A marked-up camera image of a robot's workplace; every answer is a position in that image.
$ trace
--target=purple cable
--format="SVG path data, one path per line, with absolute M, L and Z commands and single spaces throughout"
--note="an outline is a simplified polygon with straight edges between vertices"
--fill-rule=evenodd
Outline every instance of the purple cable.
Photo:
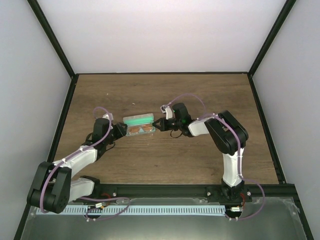
M 222 123 L 224 126 L 226 126 L 226 128 L 229 129 L 230 132 L 231 132 L 231 133 L 233 134 L 233 136 L 235 137 L 236 143 L 237 143 L 237 145 L 238 145 L 238 151 L 237 151 L 237 155 L 238 155 L 238 156 L 237 156 L 237 157 L 238 157 L 238 165 L 237 165 L 237 167 L 238 167 L 238 175 L 239 175 L 240 179 L 243 180 L 243 181 L 245 181 L 245 182 L 251 182 L 251 183 L 256 184 L 256 185 L 260 188 L 260 190 L 261 190 L 261 193 L 262 193 L 262 204 L 261 204 L 261 207 L 258 209 L 258 211 L 256 211 L 255 213 L 253 213 L 253 214 L 250 215 L 250 216 L 238 218 L 238 220 L 250 219 L 250 218 L 254 217 L 255 215 L 257 215 L 258 213 L 260 213 L 261 210 L 264 208 L 265 199 L 266 199 L 265 191 L 264 191 L 264 189 L 262 188 L 262 186 L 261 186 L 257 181 L 251 180 L 251 179 L 245 179 L 245 178 L 243 178 L 243 176 L 242 176 L 242 171 L 241 171 L 241 165 L 242 165 L 242 164 L 241 164 L 241 163 L 242 163 L 241 144 L 240 144 L 240 139 L 239 139 L 238 135 L 236 134 L 236 132 L 232 129 L 232 127 L 231 127 L 229 124 L 227 124 L 223 119 L 221 119 L 220 117 L 218 117 L 218 116 L 217 116 L 216 114 L 214 114 L 214 113 L 211 113 L 210 115 L 209 115 L 209 113 L 208 113 L 208 114 L 205 114 L 205 115 L 201 116 L 200 118 L 203 119 L 204 117 L 208 117 L 208 116 L 213 116 L 215 119 L 217 119 L 220 123 Z
M 104 107 L 102 106 L 97 106 L 94 110 L 93 110 L 93 114 L 95 113 L 95 111 L 97 109 L 102 109 L 106 112 L 106 114 L 108 114 L 108 116 L 110 116 L 110 113 L 108 112 L 107 109 L 105 109 Z M 48 175 L 48 177 L 46 178 L 44 184 L 43 184 L 43 187 L 42 187 L 42 191 L 41 191 L 41 195 L 40 195 L 40 204 L 39 204 L 39 207 L 40 207 L 40 210 L 42 213 L 46 214 L 48 213 L 47 210 L 44 209 L 44 198 L 45 198 L 45 193 L 46 193 L 46 189 L 48 187 L 48 184 L 50 182 L 50 179 L 53 177 L 53 175 L 55 174 L 55 172 L 58 170 L 58 168 L 63 165 L 64 163 L 66 163 L 68 160 L 70 160 L 71 158 L 73 158 L 74 156 L 76 156 L 77 154 L 79 153 L 82 153 L 84 152 L 85 150 L 87 150 L 88 148 L 93 148 L 94 146 L 98 145 L 99 143 L 101 143 L 103 140 L 105 140 L 105 138 L 108 136 L 108 134 L 110 133 L 110 130 L 111 130 L 111 121 L 109 121 L 109 127 L 108 127 L 108 130 L 106 131 L 106 134 L 103 136 L 103 138 L 101 138 L 99 141 L 95 142 L 94 144 L 90 145 L 90 146 L 87 146 L 87 147 L 84 147 L 82 150 L 78 149 L 77 151 L 71 153 L 70 155 L 66 156 L 64 158 L 64 161 L 61 161 L 59 162 L 53 169 L 52 171 L 50 172 L 50 174 Z
M 198 97 L 197 95 L 194 95 L 192 93 L 184 93 L 184 94 L 181 94 L 180 96 L 177 96 L 175 99 L 173 99 L 172 101 L 170 101 L 168 104 L 164 105 L 165 107 L 171 105 L 174 101 L 178 100 L 179 98 L 183 97 L 183 96 L 193 96 L 195 97 L 196 99 L 198 99 L 200 101 L 200 103 L 202 104 L 202 106 L 204 107 L 204 113 L 206 114 L 207 113 L 207 108 L 204 104 L 204 102 L 201 100 L 200 97 Z
M 95 221 L 103 221 L 103 220 L 108 220 L 108 219 L 113 219 L 117 216 L 119 216 L 120 214 L 124 213 L 130 206 L 130 198 L 128 197 L 114 197 L 114 198 L 107 198 L 107 199 L 94 199 L 94 198 L 89 198 L 89 197 L 80 197 L 79 199 L 82 199 L 82 200 L 88 200 L 88 201 L 93 201 L 93 202 L 110 202 L 110 201 L 114 201 L 114 200 L 128 200 L 129 203 L 127 204 L 127 206 L 121 210 L 120 212 L 117 212 L 115 215 L 112 215 L 112 216 L 108 216 L 108 217 L 105 217 L 105 218 L 96 218 Z M 93 211 L 93 210 L 99 210 L 99 208 L 92 208 L 92 209 L 89 209 L 86 213 L 85 213 L 85 218 L 87 220 L 89 220 L 89 216 L 88 214 Z

